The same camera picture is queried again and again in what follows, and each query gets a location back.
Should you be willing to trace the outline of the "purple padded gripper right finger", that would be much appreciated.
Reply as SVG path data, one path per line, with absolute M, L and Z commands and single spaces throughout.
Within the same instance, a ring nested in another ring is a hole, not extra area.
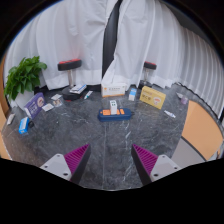
M 157 156 L 136 144 L 132 145 L 131 155 L 143 185 L 180 170 L 180 167 L 168 156 Z

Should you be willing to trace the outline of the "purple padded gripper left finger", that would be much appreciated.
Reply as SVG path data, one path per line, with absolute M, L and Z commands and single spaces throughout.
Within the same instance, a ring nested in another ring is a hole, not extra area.
M 89 144 L 86 144 L 65 155 L 55 154 L 41 166 L 41 169 L 78 184 L 81 180 L 90 154 L 91 147 Z

